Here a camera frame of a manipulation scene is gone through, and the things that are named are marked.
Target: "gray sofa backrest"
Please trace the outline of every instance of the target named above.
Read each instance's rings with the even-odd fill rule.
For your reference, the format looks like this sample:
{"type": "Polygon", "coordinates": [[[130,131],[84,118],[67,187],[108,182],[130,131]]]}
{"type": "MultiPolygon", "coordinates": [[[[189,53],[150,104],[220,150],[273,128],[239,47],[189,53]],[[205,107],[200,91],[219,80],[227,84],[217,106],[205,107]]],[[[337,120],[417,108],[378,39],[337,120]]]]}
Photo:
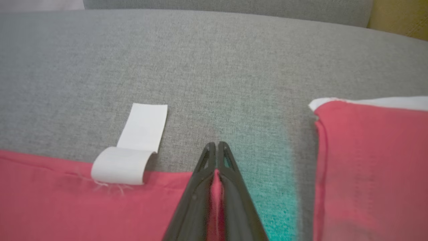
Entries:
{"type": "Polygon", "coordinates": [[[83,0],[85,9],[238,12],[366,27],[373,0],[83,0]]]}

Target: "gray fabric surface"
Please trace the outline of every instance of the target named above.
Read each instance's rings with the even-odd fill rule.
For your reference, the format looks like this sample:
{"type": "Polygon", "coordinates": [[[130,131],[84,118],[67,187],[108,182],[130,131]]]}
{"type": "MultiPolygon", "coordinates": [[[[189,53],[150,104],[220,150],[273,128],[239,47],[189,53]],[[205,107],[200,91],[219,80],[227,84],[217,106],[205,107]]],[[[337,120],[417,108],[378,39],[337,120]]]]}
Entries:
{"type": "Polygon", "coordinates": [[[373,0],[83,0],[85,9],[236,12],[366,27],[373,0]]]}
{"type": "Polygon", "coordinates": [[[312,240],[317,153],[307,104],[428,94],[428,42],[338,24],[85,10],[3,14],[0,36],[0,148],[92,162],[116,144],[133,102],[165,103],[148,169],[191,171],[207,142],[227,141],[244,177],[294,175],[300,240],[312,240]]]}

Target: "pink cloth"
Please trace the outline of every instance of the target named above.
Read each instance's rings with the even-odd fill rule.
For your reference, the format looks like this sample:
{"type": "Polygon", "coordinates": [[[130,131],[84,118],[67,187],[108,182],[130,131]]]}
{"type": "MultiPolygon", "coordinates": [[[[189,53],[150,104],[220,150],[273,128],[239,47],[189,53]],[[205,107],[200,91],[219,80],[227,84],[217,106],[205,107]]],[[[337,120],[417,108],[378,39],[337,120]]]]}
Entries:
{"type": "Polygon", "coordinates": [[[0,239],[159,241],[191,172],[146,172],[133,189],[99,186],[92,164],[0,151],[0,239]]]}
{"type": "Polygon", "coordinates": [[[316,109],[314,241],[428,240],[428,112],[316,109]]]}

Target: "gray upholstery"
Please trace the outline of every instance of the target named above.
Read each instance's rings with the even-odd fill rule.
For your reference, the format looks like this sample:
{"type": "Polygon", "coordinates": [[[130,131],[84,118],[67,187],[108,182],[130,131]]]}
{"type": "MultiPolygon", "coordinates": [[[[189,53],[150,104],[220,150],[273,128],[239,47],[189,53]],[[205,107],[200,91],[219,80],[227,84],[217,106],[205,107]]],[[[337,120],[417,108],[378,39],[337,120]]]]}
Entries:
{"type": "Polygon", "coordinates": [[[85,9],[236,12],[366,27],[373,0],[83,0],[85,9]]]}
{"type": "Polygon", "coordinates": [[[279,207],[253,190],[287,199],[297,185],[298,216],[266,221],[271,240],[312,240],[312,99],[428,94],[428,42],[338,24],[85,10],[0,15],[0,36],[0,148],[92,162],[133,102],[168,104],[148,169],[190,171],[207,142],[227,141],[259,211],[279,207]]]}

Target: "mustard yellow fabric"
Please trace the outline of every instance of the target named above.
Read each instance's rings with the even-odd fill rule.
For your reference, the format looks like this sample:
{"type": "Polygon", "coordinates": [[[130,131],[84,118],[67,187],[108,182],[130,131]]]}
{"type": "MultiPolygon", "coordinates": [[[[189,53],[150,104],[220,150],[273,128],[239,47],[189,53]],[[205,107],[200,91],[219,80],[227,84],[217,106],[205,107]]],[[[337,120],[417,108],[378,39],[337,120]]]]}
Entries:
{"type": "Polygon", "coordinates": [[[367,27],[428,41],[428,0],[374,0],[367,27]]]}

